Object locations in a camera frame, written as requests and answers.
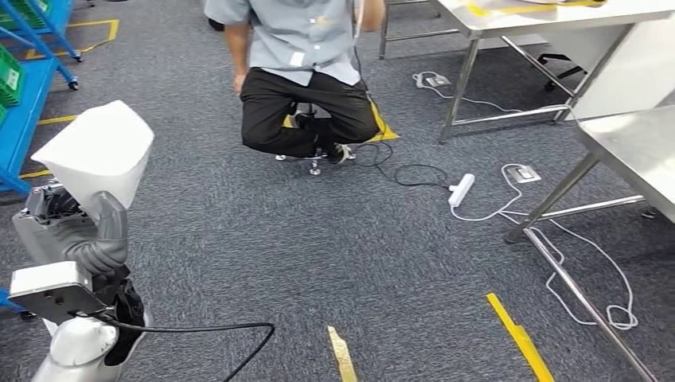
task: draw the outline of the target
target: black pants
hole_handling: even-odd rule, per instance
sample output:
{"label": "black pants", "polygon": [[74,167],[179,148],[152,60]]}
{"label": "black pants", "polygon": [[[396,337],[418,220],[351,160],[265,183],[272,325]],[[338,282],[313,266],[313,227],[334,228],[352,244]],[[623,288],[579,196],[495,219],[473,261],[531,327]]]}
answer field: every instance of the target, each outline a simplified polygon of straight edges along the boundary
{"label": "black pants", "polygon": [[[322,141],[365,142],[379,131],[362,82],[354,86],[315,73],[307,86],[252,68],[241,89],[244,145],[270,154],[306,158],[314,156],[317,134]],[[317,119],[314,128],[282,127],[292,103],[313,103],[330,113]]]}

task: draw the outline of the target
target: green plastic crate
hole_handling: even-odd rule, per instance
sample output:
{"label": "green plastic crate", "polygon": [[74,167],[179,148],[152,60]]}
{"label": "green plastic crate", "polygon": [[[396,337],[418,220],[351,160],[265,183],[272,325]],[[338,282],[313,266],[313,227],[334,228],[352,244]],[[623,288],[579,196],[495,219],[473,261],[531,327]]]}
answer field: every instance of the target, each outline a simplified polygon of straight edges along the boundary
{"label": "green plastic crate", "polygon": [[4,106],[0,105],[0,129],[2,129],[2,123],[5,121],[5,115],[7,114],[7,109]]}
{"label": "green plastic crate", "polygon": [[[51,8],[50,0],[36,0],[35,2],[44,14],[49,14],[49,9]],[[30,26],[33,28],[45,27],[45,22],[33,12],[33,8],[28,5],[26,0],[10,0],[10,3]],[[0,26],[8,30],[18,29],[18,25],[14,22],[14,19],[4,10],[0,10]]]}
{"label": "green plastic crate", "polygon": [[21,101],[25,74],[19,61],[0,45],[0,104],[16,105]]}

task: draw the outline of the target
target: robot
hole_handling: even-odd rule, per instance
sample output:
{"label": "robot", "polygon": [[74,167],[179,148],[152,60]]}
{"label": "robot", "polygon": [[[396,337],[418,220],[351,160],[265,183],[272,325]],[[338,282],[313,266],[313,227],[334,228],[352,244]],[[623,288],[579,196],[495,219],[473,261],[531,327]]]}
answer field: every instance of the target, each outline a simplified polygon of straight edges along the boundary
{"label": "robot", "polygon": [[145,333],[97,316],[151,326],[125,262],[127,209],[153,139],[115,101],[87,110],[32,156],[58,179],[33,188],[13,218],[39,265],[14,272],[9,300],[52,334],[33,382],[115,382]]}

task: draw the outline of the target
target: white paper tag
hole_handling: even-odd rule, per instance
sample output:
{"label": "white paper tag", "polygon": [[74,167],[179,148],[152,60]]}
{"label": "white paper tag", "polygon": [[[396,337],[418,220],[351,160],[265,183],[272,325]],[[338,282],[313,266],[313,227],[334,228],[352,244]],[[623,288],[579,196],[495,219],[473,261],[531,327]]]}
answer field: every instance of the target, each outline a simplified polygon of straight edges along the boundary
{"label": "white paper tag", "polygon": [[293,53],[293,56],[291,56],[291,66],[295,66],[300,68],[302,66],[302,60],[305,59],[305,53],[302,52],[295,52]]}
{"label": "white paper tag", "polygon": [[5,82],[10,86],[10,88],[12,88],[12,90],[17,90],[17,86],[19,85],[19,72],[14,69],[10,69],[10,74],[7,76],[7,81]]}

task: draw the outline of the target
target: white cable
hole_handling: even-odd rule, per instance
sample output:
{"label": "white cable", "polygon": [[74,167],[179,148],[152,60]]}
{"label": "white cable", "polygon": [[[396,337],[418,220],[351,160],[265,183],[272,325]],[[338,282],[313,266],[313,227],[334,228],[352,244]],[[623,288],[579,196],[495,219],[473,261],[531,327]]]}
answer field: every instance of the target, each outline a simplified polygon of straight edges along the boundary
{"label": "white cable", "polygon": [[509,177],[506,175],[506,169],[508,169],[509,167],[514,167],[514,166],[520,166],[520,165],[518,165],[518,164],[516,164],[516,163],[509,163],[509,164],[503,165],[503,166],[501,167],[501,175],[502,175],[502,176],[504,177],[504,179],[506,180],[506,183],[508,183],[509,186],[510,186],[514,191],[516,191],[516,192],[518,193],[513,199],[511,199],[511,200],[510,200],[508,203],[506,203],[503,207],[501,207],[501,208],[498,209],[497,211],[491,213],[490,215],[485,216],[485,217],[479,217],[479,218],[461,217],[461,216],[457,215],[457,213],[455,213],[455,207],[451,205],[451,206],[450,206],[450,211],[452,212],[452,216],[456,217],[457,219],[464,220],[464,221],[485,221],[485,220],[492,219],[492,218],[495,217],[496,215],[501,214],[505,209],[507,209],[507,208],[510,207],[513,203],[515,203],[518,199],[520,199],[520,198],[523,196],[523,193],[522,193],[519,189],[517,189],[516,186],[513,185],[513,183],[511,183],[511,181],[509,180]]}
{"label": "white cable", "polygon": [[[433,76],[439,75],[436,72],[420,72],[420,73],[417,73],[417,74],[413,74],[412,79],[415,80],[415,85],[417,86],[417,88],[419,88],[419,89],[431,89],[434,92],[436,92],[436,94],[438,94],[439,96],[441,96],[444,99],[454,98],[454,96],[452,96],[452,95],[444,95],[442,92],[439,91],[439,89],[434,88],[433,86],[425,85],[424,84],[424,79],[425,79],[424,75],[425,74],[432,74]],[[505,113],[522,112],[522,110],[519,110],[519,109],[505,109],[505,108],[497,105],[496,103],[491,103],[491,102],[487,102],[487,101],[477,101],[475,99],[470,99],[470,98],[466,98],[466,97],[462,97],[462,99],[464,99],[466,102],[478,103],[478,104],[481,104],[481,105],[490,105],[491,107],[496,107],[497,109],[499,109],[501,111],[504,111]]]}
{"label": "white cable", "polygon": [[[465,218],[465,217],[458,216],[457,213],[455,212],[455,208],[451,206],[451,212],[452,212],[452,215],[453,215],[454,217],[456,217],[457,219],[464,220],[464,221],[485,221],[485,220],[488,220],[488,219],[491,219],[491,218],[495,217],[496,215],[499,215],[499,216],[502,216],[502,217],[504,217],[504,218],[510,220],[510,221],[513,222],[514,224],[518,224],[519,222],[518,222],[517,220],[513,219],[513,218],[512,218],[511,216],[509,216],[509,215],[527,216],[528,214],[527,214],[527,213],[522,213],[522,212],[514,212],[514,211],[507,211],[507,210],[506,210],[510,205],[512,205],[515,201],[517,201],[518,199],[520,199],[520,198],[522,197],[522,195],[523,195],[522,191],[520,191],[515,185],[513,185],[513,183],[512,183],[511,180],[509,179],[509,177],[506,175],[506,169],[509,168],[509,167],[512,167],[512,166],[522,166],[522,165],[513,164],[513,163],[509,163],[508,165],[504,165],[504,166],[501,167],[501,175],[504,177],[504,179],[506,179],[506,183],[509,184],[509,187],[511,187],[512,189],[514,189],[514,190],[518,193],[518,195],[517,195],[516,197],[514,197],[513,199],[511,199],[511,201],[509,201],[508,203],[506,203],[506,204],[504,205],[504,207],[501,207],[501,208],[498,209],[496,212],[491,213],[490,215],[485,216],[485,217],[483,217],[483,218],[470,219],[470,218]],[[553,225],[555,225],[556,227],[558,227],[559,229],[561,229],[563,232],[566,232],[567,234],[569,234],[569,235],[571,235],[571,236],[574,236],[575,238],[577,238],[577,239],[579,239],[579,240],[582,240],[583,242],[585,242],[585,243],[587,243],[587,244],[590,244],[593,248],[595,248],[595,250],[597,250],[598,252],[600,252],[606,259],[608,259],[608,260],[610,261],[610,263],[612,264],[612,266],[614,266],[614,268],[616,269],[616,271],[617,271],[617,272],[619,273],[619,275],[621,276],[621,279],[622,279],[622,281],[623,281],[623,284],[624,284],[624,286],[626,287],[626,290],[627,290],[627,292],[628,292],[628,303],[627,303],[626,307],[623,307],[623,306],[620,306],[620,305],[616,305],[616,304],[610,304],[610,305],[607,306],[607,308],[605,309],[605,313],[606,313],[606,315],[607,315],[607,322],[609,323],[609,325],[611,325],[612,327],[614,327],[615,329],[618,329],[618,330],[629,330],[629,329],[632,329],[632,328],[638,326],[638,318],[635,317],[635,315],[633,314],[633,301],[634,301],[633,289],[630,287],[630,283],[628,282],[628,278],[626,277],[626,274],[623,273],[623,271],[622,271],[621,268],[618,266],[618,264],[614,261],[614,259],[612,259],[612,258],[611,258],[611,257],[610,257],[610,256],[609,256],[609,255],[608,255],[608,254],[607,254],[607,253],[606,253],[606,252],[605,252],[598,244],[596,244],[595,242],[593,242],[593,241],[587,239],[586,237],[581,236],[581,235],[578,234],[578,233],[573,232],[571,229],[565,228],[562,224],[559,224],[558,222],[554,221],[553,219],[551,219],[551,220],[549,220],[549,221],[550,221]],[[563,252],[560,251],[560,250],[556,247],[556,245],[554,245],[554,244],[551,242],[551,240],[550,240],[550,239],[549,239],[549,238],[548,238],[548,237],[547,237],[547,236],[546,236],[539,228],[531,227],[531,229],[532,229],[533,232],[535,232],[536,235],[538,235],[541,239],[543,239],[543,240],[546,242],[546,244],[547,244],[547,245],[548,245],[555,253],[557,253],[557,254],[560,256],[560,259],[557,260],[557,262],[558,262],[558,264],[563,265],[563,263],[564,263],[564,261],[565,261],[565,255],[563,254]],[[582,320],[580,320],[579,318],[577,318],[576,315],[575,315],[574,313],[572,313],[572,310],[570,309],[570,307],[568,306],[568,304],[563,300],[562,296],[560,296],[560,295],[559,295],[555,290],[553,290],[553,288],[551,287],[551,282],[553,281],[553,279],[554,279],[556,276],[557,276],[557,273],[556,273],[556,272],[551,273],[551,275],[550,275],[550,276],[548,277],[548,279],[546,280],[545,286],[546,286],[546,289],[548,289],[548,291],[551,292],[551,294],[553,294],[553,296],[556,297],[556,299],[558,300],[558,302],[560,303],[560,305],[563,307],[563,309],[565,309],[565,311],[568,313],[568,315],[569,315],[575,322],[577,322],[577,323],[579,323],[579,324],[581,324],[581,325],[598,325],[597,322],[582,321]],[[618,321],[615,321],[615,318],[614,318],[614,316],[612,315],[612,311],[613,311],[613,310],[621,310],[623,313],[625,313],[625,314],[628,316],[628,322],[618,322]]]}

